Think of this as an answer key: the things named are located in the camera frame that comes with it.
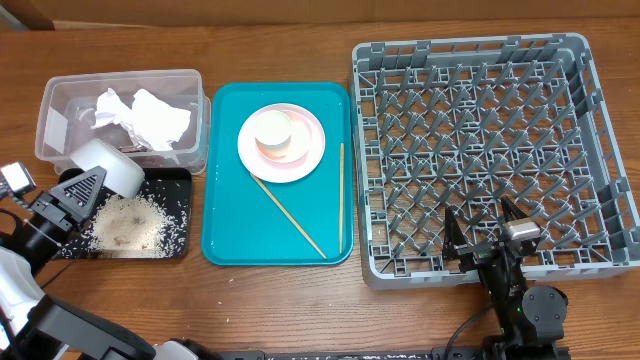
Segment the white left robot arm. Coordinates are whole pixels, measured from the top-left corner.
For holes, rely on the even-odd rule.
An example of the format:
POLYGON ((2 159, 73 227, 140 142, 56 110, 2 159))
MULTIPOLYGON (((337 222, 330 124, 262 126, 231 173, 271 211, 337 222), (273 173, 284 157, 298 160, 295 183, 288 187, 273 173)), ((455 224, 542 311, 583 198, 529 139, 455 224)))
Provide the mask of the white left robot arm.
POLYGON ((35 277, 88 220, 103 189, 137 194, 138 166, 90 165, 78 176, 43 191, 1 236, 1 345, 4 359, 57 359, 67 348, 84 359, 214 359, 216 353, 189 339, 153 347, 130 330, 44 293, 35 277))

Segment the white napkin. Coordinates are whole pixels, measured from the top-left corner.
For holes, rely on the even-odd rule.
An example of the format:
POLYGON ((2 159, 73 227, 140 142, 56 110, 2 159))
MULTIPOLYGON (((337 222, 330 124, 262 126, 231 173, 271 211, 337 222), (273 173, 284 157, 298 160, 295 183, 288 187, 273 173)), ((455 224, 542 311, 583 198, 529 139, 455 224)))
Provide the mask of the white napkin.
POLYGON ((126 105, 115 90, 108 88, 96 103, 92 129, 119 125, 132 143, 152 151, 172 151, 186 133, 191 111, 172 107, 146 89, 138 90, 131 106, 126 105))

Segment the red snack wrapper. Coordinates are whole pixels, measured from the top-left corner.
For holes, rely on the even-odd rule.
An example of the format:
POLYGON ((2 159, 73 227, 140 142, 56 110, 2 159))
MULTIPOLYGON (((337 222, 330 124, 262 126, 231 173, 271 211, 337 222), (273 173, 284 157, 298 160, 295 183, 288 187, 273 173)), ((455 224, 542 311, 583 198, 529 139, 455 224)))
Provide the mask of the red snack wrapper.
POLYGON ((128 145, 118 148, 142 167, 170 167, 176 164, 176 157, 164 151, 153 151, 143 145, 128 145))

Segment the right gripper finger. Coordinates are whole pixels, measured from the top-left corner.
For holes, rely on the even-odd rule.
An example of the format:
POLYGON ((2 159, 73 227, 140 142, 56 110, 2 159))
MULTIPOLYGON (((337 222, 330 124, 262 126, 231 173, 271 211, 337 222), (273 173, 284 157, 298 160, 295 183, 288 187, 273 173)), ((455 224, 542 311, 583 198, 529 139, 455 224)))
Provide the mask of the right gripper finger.
POLYGON ((445 210, 444 228, 444 250, 453 250, 455 246, 463 246, 467 244, 464 234, 456 220, 455 214, 450 207, 447 207, 445 210))
POLYGON ((505 223, 529 218, 508 196, 503 195, 500 202, 505 223))

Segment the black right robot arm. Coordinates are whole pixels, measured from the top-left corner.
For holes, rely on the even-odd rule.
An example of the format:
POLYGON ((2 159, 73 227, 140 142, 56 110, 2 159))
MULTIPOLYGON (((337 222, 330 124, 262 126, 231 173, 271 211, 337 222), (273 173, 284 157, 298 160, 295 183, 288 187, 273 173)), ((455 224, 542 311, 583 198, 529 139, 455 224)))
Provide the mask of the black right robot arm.
POLYGON ((569 360, 569 349, 556 342, 564 337, 568 297, 556 287, 529 286, 522 260, 534 254, 541 227, 508 197, 501 198, 504 221, 497 239, 475 245, 466 242, 451 208, 445 211, 443 258, 457 260, 462 273, 475 271, 491 304, 456 329, 439 359, 569 360), (456 347, 458 336, 493 310, 501 329, 478 347, 456 347))

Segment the white bowl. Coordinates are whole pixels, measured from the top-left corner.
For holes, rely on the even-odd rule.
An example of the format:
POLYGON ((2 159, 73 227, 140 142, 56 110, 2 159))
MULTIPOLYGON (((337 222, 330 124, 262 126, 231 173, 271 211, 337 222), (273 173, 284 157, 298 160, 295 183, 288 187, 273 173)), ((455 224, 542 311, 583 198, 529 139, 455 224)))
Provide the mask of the white bowl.
POLYGON ((100 139, 83 144, 70 154, 70 159, 85 171, 97 166, 104 169, 103 185, 122 197, 135 197, 145 178, 143 169, 136 162, 100 139))

